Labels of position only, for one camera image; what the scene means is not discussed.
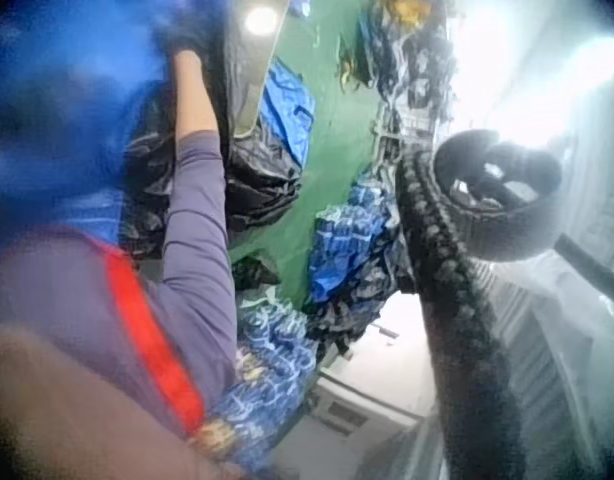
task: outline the floor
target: floor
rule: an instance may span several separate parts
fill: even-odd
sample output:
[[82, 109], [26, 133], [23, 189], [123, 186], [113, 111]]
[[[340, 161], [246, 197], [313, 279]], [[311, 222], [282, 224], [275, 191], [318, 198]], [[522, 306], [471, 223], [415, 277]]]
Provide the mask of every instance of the floor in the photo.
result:
[[307, 259], [316, 213], [345, 202], [354, 178], [371, 161], [370, 123], [376, 116], [379, 96], [364, 87], [343, 93], [337, 75], [339, 35], [347, 45], [354, 44], [356, 20], [364, 3], [312, 0], [308, 19], [291, 15], [286, 19], [276, 54], [303, 76], [316, 99], [302, 190], [292, 210], [280, 221], [255, 232], [230, 252], [235, 261], [253, 250], [267, 249], [280, 270], [285, 295], [296, 306], [307, 295]]

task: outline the hand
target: hand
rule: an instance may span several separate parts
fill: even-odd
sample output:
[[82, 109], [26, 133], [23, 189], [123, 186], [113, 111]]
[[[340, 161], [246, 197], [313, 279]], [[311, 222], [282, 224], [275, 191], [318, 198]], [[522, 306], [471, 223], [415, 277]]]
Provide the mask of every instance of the hand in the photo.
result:
[[156, 27], [156, 40], [167, 56], [175, 56], [183, 50], [191, 50], [198, 57], [205, 57], [216, 39], [219, 19], [216, 12], [191, 7], [179, 9], [173, 19]]

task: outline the blue tarp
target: blue tarp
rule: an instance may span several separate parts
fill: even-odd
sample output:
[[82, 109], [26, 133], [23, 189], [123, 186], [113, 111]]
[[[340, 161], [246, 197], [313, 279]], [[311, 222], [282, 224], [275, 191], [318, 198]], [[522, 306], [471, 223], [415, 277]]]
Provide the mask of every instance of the blue tarp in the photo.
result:
[[280, 60], [272, 62], [260, 106], [263, 120], [301, 168], [307, 162], [316, 101]]

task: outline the ceiling light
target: ceiling light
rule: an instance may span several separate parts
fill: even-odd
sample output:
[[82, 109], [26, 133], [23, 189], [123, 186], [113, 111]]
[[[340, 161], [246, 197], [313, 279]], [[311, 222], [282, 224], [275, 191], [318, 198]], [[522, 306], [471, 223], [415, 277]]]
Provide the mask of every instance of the ceiling light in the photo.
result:
[[254, 35], [271, 35], [278, 26], [278, 14], [271, 7], [256, 7], [245, 18], [245, 26]]

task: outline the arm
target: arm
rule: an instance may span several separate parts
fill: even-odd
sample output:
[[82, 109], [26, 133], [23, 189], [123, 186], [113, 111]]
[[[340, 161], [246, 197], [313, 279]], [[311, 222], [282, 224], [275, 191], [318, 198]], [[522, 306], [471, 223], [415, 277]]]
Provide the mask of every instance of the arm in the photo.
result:
[[203, 82], [202, 63], [191, 50], [174, 56], [176, 76], [176, 142], [187, 135], [217, 132], [218, 123]]
[[212, 365], [203, 366], [212, 370], [203, 373], [201, 381], [210, 390], [203, 393], [215, 397], [230, 386], [225, 383], [233, 379], [236, 351], [236, 302], [225, 226], [225, 171], [200, 60], [195, 53], [182, 51], [175, 57], [174, 70], [178, 163], [163, 249], [161, 300], [171, 317], [184, 316], [203, 332], [203, 346], [194, 349], [202, 349], [204, 358], [212, 359]]

